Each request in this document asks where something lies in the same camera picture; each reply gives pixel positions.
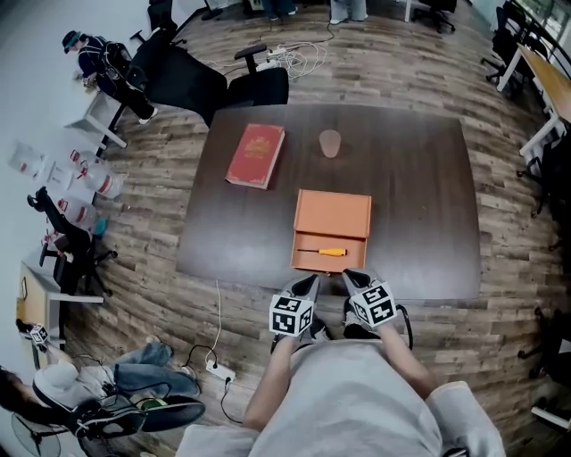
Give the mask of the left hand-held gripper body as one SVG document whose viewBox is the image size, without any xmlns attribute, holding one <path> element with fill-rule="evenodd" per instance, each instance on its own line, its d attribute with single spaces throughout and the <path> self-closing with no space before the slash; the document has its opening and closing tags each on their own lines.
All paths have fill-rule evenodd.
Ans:
<svg viewBox="0 0 571 457">
<path fill-rule="evenodd" d="M 271 298 L 269 331 L 276 335 L 298 337 L 313 322 L 310 298 L 293 298 L 281 293 Z"/>
</svg>

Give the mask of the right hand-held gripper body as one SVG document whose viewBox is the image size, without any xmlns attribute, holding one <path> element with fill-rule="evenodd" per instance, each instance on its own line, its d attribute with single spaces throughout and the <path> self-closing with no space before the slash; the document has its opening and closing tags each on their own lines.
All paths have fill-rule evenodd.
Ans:
<svg viewBox="0 0 571 457">
<path fill-rule="evenodd" d="M 350 298 L 357 316 L 371 328 L 376 328 L 396 317 L 392 290 L 385 282 L 382 287 L 359 291 Z"/>
</svg>

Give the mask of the orange wooden drawer box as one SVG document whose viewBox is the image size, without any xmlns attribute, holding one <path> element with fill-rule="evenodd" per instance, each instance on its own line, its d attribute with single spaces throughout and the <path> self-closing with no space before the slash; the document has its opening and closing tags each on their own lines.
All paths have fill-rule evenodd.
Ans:
<svg viewBox="0 0 571 457">
<path fill-rule="evenodd" d="M 324 273 L 364 268 L 372 197 L 301 189 L 294 215 L 291 267 Z M 298 252 L 298 249 L 343 248 L 343 257 Z"/>
</svg>

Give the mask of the person's left forearm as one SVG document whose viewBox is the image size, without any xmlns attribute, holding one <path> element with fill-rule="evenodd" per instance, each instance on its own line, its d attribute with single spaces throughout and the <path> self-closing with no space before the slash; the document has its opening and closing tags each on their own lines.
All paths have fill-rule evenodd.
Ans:
<svg viewBox="0 0 571 457">
<path fill-rule="evenodd" d="M 277 342 L 245 410 L 245 428 L 261 432 L 284 401 L 290 383 L 291 357 L 296 345 L 297 340 L 293 337 L 283 337 Z"/>
</svg>

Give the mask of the person's right forearm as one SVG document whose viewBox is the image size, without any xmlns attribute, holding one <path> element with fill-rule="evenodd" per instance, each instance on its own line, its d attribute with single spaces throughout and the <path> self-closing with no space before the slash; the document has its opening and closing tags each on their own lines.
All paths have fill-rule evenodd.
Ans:
<svg viewBox="0 0 571 457">
<path fill-rule="evenodd" d="M 386 357 L 391 366 L 403 377 L 424 400 L 438 387 L 434 376 L 414 356 L 396 328 L 390 324 L 377 327 Z"/>
</svg>

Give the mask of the white power strip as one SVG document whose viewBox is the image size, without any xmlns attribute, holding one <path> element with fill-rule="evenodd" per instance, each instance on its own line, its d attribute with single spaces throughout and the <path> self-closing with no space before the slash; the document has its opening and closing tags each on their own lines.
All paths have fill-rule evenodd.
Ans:
<svg viewBox="0 0 571 457">
<path fill-rule="evenodd" d="M 217 378 L 220 378 L 225 383 L 231 383 L 236 379 L 236 373 L 222 365 L 220 362 L 216 362 L 213 359 L 208 360 L 205 365 L 205 369 Z"/>
</svg>

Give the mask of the person's grey shirt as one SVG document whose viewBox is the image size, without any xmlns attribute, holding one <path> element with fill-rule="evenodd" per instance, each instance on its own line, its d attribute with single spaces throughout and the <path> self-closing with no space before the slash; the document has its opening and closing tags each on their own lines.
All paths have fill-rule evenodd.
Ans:
<svg viewBox="0 0 571 457">
<path fill-rule="evenodd" d="M 337 340 L 293 355 L 285 399 L 261 432 L 191 425 L 176 457 L 442 457 L 457 449 L 505 457 L 465 382 L 422 399 L 379 343 Z"/>
</svg>

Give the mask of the clear pinkish cup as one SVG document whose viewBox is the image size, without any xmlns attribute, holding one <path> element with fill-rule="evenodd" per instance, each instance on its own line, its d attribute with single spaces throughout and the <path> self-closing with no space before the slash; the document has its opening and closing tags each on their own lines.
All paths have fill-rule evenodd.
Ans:
<svg viewBox="0 0 571 457">
<path fill-rule="evenodd" d="M 342 137 L 336 130 L 326 129 L 319 134 L 319 145 L 326 158 L 333 159 L 338 155 L 341 142 Z"/>
</svg>

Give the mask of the red hardcover book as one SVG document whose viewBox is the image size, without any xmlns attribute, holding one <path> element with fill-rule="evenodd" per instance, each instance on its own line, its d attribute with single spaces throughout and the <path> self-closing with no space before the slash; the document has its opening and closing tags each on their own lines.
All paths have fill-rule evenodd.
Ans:
<svg viewBox="0 0 571 457">
<path fill-rule="evenodd" d="M 249 123 L 228 167 L 226 181 L 267 190 L 285 135 L 282 126 Z"/>
</svg>

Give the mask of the red-labelled water bottle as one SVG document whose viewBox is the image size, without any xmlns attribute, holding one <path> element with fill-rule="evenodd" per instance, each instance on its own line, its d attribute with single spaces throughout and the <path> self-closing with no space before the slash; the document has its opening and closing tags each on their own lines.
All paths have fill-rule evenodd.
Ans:
<svg viewBox="0 0 571 457">
<path fill-rule="evenodd" d="M 102 162 L 83 162 L 80 176 L 91 190 L 107 199 L 114 199 L 122 193 L 123 177 Z"/>
<path fill-rule="evenodd" d="M 64 197 L 57 201 L 58 210 L 73 225 L 91 231 L 96 222 L 96 209 L 75 197 Z"/>
</svg>

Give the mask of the black reclined chair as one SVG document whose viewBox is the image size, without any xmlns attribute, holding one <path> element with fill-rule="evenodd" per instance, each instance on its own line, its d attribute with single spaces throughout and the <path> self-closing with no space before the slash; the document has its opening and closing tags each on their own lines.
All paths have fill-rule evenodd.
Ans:
<svg viewBox="0 0 571 457">
<path fill-rule="evenodd" d="M 137 49 L 126 80 L 150 102 L 195 112 L 206 125 L 211 125 L 215 112 L 225 105 L 228 91 L 221 73 L 160 33 Z"/>
</svg>

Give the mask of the wood-topped white desk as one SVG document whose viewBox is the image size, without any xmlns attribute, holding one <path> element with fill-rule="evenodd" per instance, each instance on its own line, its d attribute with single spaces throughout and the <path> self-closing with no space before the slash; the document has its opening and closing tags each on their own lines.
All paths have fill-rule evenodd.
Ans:
<svg viewBox="0 0 571 457">
<path fill-rule="evenodd" d="M 20 297 L 16 305 L 16 319 L 26 324 L 38 324 L 47 331 L 48 339 L 55 345 L 64 345 L 61 338 L 61 303 L 101 304 L 102 296 L 69 295 L 61 293 L 43 275 L 33 271 L 25 263 L 21 264 Z"/>
</svg>

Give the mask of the small white table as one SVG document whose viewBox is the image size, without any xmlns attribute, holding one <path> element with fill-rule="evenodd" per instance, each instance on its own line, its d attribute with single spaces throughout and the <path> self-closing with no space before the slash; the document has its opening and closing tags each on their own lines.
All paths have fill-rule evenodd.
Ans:
<svg viewBox="0 0 571 457">
<path fill-rule="evenodd" d="M 104 93 L 82 93 L 64 110 L 62 126 L 86 137 L 97 149 L 105 150 L 109 142 L 126 148 L 115 128 L 124 106 Z"/>
</svg>

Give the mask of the light wooden table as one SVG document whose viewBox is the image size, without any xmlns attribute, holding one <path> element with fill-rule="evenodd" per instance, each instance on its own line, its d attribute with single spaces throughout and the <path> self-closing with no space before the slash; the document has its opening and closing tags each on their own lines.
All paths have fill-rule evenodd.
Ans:
<svg viewBox="0 0 571 457">
<path fill-rule="evenodd" d="M 559 124 L 566 122 L 571 125 L 571 79 L 565 77 L 556 67 L 535 52 L 521 44 L 512 57 L 504 74 L 500 76 L 496 87 L 501 92 L 510 77 L 516 70 L 517 64 L 523 58 L 538 80 L 544 94 L 550 102 L 551 114 L 544 125 L 519 149 L 519 155 L 531 159 L 534 149 L 554 130 Z"/>
</svg>

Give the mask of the white water dispenser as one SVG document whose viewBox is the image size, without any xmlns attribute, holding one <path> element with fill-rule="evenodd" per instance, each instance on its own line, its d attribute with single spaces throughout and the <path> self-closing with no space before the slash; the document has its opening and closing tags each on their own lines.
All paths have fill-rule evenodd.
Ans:
<svg viewBox="0 0 571 457">
<path fill-rule="evenodd" d="M 70 166 L 57 162 L 51 155 L 40 153 L 21 141 L 15 142 L 8 165 L 40 186 L 66 191 L 73 180 Z"/>
</svg>

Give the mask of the black metal railing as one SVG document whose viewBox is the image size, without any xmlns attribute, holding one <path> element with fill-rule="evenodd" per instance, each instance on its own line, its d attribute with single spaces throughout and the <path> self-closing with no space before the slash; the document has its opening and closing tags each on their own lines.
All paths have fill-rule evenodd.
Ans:
<svg viewBox="0 0 571 457">
<path fill-rule="evenodd" d="M 515 0 L 571 55 L 571 0 Z"/>
</svg>

